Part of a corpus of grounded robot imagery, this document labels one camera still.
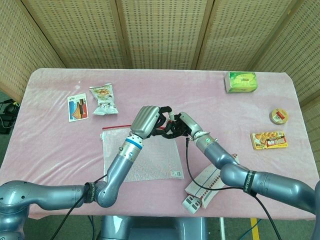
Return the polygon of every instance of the green box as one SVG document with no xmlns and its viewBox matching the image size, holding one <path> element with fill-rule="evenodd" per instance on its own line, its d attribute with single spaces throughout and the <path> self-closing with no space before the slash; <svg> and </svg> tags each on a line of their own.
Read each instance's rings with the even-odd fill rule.
<svg viewBox="0 0 320 240">
<path fill-rule="evenodd" d="M 229 71 L 224 78 L 227 93 L 250 93 L 257 89 L 255 72 Z"/>
</svg>

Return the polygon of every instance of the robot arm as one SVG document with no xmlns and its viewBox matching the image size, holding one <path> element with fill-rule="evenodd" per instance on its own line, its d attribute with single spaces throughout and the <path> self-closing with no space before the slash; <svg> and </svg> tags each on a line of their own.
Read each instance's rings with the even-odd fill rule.
<svg viewBox="0 0 320 240">
<path fill-rule="evenodd" d="M 170 120 L 159 129 L 169 113 Z M 96 201 L 101 207 L 112 206 L 117 200 L 119 188 L 132 164 L 143 148 L 143 140 L 150 136 L 165 138 L 191 136 L 200 151 L 218 169 L 222 181 L 232 187 L 261 194 L 276 201 L 316 214 L 312 240 L 320 239 L 320 182 L 315 191 L 296 179 L 268 172 L 255 172 L 239 165 L 224 150 L 217 139 L 210 136 L 186 113 L 174 115 L 170 107 L 144 106 L 131 125 L 131 132 L 119 148 L 107 170 L 107 182 L 91 182 L 87 186 L 42 186 L 23 181 L 11 181 L 0 186 L 0 239 L 24 239 L 23 225 L 30 204 L 38 204 L 45 210 L 71 208 L 82 196 L 76 207 Z"/>
<path fill-rule="evenodd" d="M 269 173 L 254 172 L 238 164 L 225 151 L 216 139 L 201 127 L 186 113 L 179 116 L 189 128 L 188 133 L 196 146 L 220 169 L 221 180 L 230 187 L 243 188 L 244 192 L 260 194 L 267 198 L 291 205 L 316 215 L 315 226 L 311 239 L 320 239 L 320 181 L 315 190 L 297 179 Z"/>
</svg>

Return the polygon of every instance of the black cable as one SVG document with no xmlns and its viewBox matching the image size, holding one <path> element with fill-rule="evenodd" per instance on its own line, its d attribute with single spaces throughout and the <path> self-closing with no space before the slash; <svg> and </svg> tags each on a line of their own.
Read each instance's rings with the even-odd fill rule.
<svg viewBox="0 0 320 240">
<path fill-rule="evenodd" d="M 101 236 L 101 230 L 99 231 L 98 235 L 96 236 L 95 240 L 100 240 L 100 236 Z"/>
<path fill-rule="evenodd" d="M 200 188 L 202 188 L 202 189 L 209 190 L 209 191 L 219 191 L 219 190 L 226 190 L 226 189 L 241 189 L 241 190 L 243 190 L 242 187 L 232 187 L 232 186 L 231 186 L 231 187 L 223 187 L 223 188 L 208 188 L 208 187 L 204 187 L 204 186 L 200 185 L 199 183 L 197 183 L 197 182 L 195 181 L 195 179 L 192 177 L 191 172 L 190 172 L 190 168 L 189 168 L 188 146 L 189 146 L 189 138 L 187 137 L 187 138 L 186 138 L 186 142 L 185 142 L 186 167 L 187 167 L 187 169 L 188 169 L 188 173 L 189 173 L 189 176 L 190 176 L 191 180 L 192 180 L 196 185 L 198 185 L 198 186 L 199 186 Z M 254 198 L 258 201 L 258 203 L 259 203 L 259 204 L 261 205 L 261 207 L 263 208 L 265 214 L 268 216 L 268 218 L 269 218 L 269 220 L 270 220 L 270 223 L 272 224 L 272 227 L 273 227 L 273 229 L 274 229 L 274 231 L 275 231 L 275 234 L 276 234 L 276 236 L 278 237 L 278 240 L 282 240 L 281 237 L 280 237 L 280 234 L 279 234 L 279 232 L 278 232 L 278 230 L 277 230 L 277 227 L 276 227 L 274 221 L 272 220 L 272 218 L 271 218 L 268 210 L 267 210 L 266 207 L 264 206 L 264 204 L 259 200 L 259 198 L 257 198 L 257 196 L 255 196 L 255 195 L 251 195 L 251 196 L 254 197 Z"/>
<path fill-rule="evenodd" d="M 15 101 L 13 99 L 8 99 L 5 101 L 0 102 L 0 104 L 10 104 L 10 103 L 14 103 Z"/>
<path fill-rule="evenodd" d="M 261 219 L 259 219 L 255 225 L 253 225 L 248 231 L 246 231 L 244 234 L 241 235 L 241 237 L 238 238 L 238 240 L 242 240 L 250 231 L 252 231 L 255 226 L 258 225 L 258 223 L 260 223 Z"/>
<path fill-rule="evenodd" d="M 13 103 L 10 103 L 9 105 L 7 105 L 3 110 L 4 114 L 10 115 L 10 116 L 17 116 L 18 112 L 19 112 L 19 107 Z"/>
<path fill-rule="evenodd" d="M 11 126 L 5 126 L 5 123 L 4 123 L 4 121 L 2 120 L 2 117 L 1 117 L 1 116 L 0 116 L 0 122 L 1 122 L 1 125 L 2 125 L 2 127 L 3 127 L 4 129 L 10 129 L 10 128 L 12 128 L 12 127 L 15 125 L 15 122 L 14 122 L 14 123 L 12 123 Z"/>
<path fill-rule="evenodd" d="M 202 189 L 209 190 L 209 191 L 220 191 L 220 190 L 227 190 L 227 189 L 243 189 L 242 187 L 235 187 L 235 186 L 228 186 L 228 187 L 222 187 L 222 188 L 208 188 L 205 186 L 200 185 L 199 183 L 196 182 L 194 177 L 191 175 L 190 168 L 189 168 L 189 160 L 188 160 L 188 146 L 189 146 L 189 138 L 186 138 L 185 142 L 185 159 L 186 159 L 186 168 L 188 169 L 189 176 L 197 186 L 199 186 Z"/>
<path fill-rule="evenodd" d="M 96 184 L 99 180 L 103 179 L 104 177 L 106 177 L 107 174 L 103 175 L 102 177 L 98 178 L 97 180 L 94 181 L 94 183 Z M 62 222 L 60 223 L 59 227 L 56 229 L 56 231 L 54 232 L 54 234 L 52 235 L 52 237 L 50 238 L 50 240 L 55 239 L 55 237 L 57 236 L 58 232 L 60 231 L 60 229 L 62 228 L 62 226 L 64 225 L 65 221 L 67 220 L 67 218 L 69 217 L 70 213 L 72 212 L 73 209 L 75 209 L 75 207 L 78 205 L 78 203 L 80 203 L 80 201 L 85 197 L 85 195 L 88 193 L 89 191 L 89 187 L 83 192 L 82 196 L 79 198 L 78 201 L 76 201 L 76 203 L 70 208 L 70 210 L 67 212 L 67 214 L 64 216 Z"/>
<path fill-rule="evenodd" d="M 95 240 L 95 222 L 94 222 L 94 216 L 87 216 L 90 220 L 91 226 L 92 226 L 92 240 Z"/>
<path fill-rule="evenodd" d="M 258 203 L 261 205 L 261 207 L 262 207 L 262 208 L 263 208 L 263 210 L 265 211 L 265 214 L 268 216 L 268 219 L 269 219 L 270 223 L 272 224 L 272 227 L 273 227 L 273 229 L 274 229 L 274 231 L 275 231 L 275 234 L 276 234 L 276 236 L 277 236 L 278 240 L 282 240 L 282 239 L 281 239 L 281 236 L 280 236 L 280 234 L 279 234 L 279 232 L 278 232 L 278 229 L 277 229 L 277 227 L 276 227 L 276 225 L 275 225 L 274 221 L 272 220 L 272 218 L 271 218 L 271 216 L 270 216 L 270 214 L 269 214 L 268 210 L 267 210 L 267 209 L 266 209 L 266 207 L 264 206 L 264 204 L 260 201 L 260 199 L 259 199 L 259 198 L 257 198 L 257 196 L 252 196 L 252 197 L 254 197 L 254 198 L 255 198 L 255 200 L 257 200 L 257 201 L 258 201 Z"/>
</svg>

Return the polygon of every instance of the snack box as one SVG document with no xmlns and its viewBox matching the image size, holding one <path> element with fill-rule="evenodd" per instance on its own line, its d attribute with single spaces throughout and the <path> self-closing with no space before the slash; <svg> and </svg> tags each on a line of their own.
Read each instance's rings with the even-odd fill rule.
<svg viewBox="0 0 320 240">
<path fill-rule="evenodd" d="M 257 89 L 255 72 L 228 71 L 224 76 L 227 93 L 250 93 Z"/>
<path fill-rule="evenodd" d="M 288 147 L 288 142 L 283 131 L 251 133 L 250 136 L 255 150 Z"/>
</svg>

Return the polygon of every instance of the woven panel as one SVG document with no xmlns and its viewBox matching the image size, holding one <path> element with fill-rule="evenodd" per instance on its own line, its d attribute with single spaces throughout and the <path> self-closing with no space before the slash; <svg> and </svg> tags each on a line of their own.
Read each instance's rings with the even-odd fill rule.
<svg viewBox="0 0 320 240">
<path fill-rule="evenodd" d="M 0 1 L 0 19 L 0 88 L 21 101 L 33 71 L 65 66 L 15 1 Z"/>
<path fill-rule="evenodd" d="M 124 68 L 108 0 L 23 0 L 68 68 Z"/>
<path fill-rule="evenodd" d="M 320 1 L 306 0 L 254 70 L 286 72 L 299 101 L 320 89 Z"/>
<path fill-rule="evenodd" d="M 320 173 L 320 102 L 303 113 L 315 164 Z"/>
<path fill-rule="evenodd" d="M 216 0 L 197 69 L 245 70 L 291 0 Z"/>
<path fill-rule="evenodd" d="M 121 2 L 134 68 L 191 68 L 206 0 Z"/>
</svg>

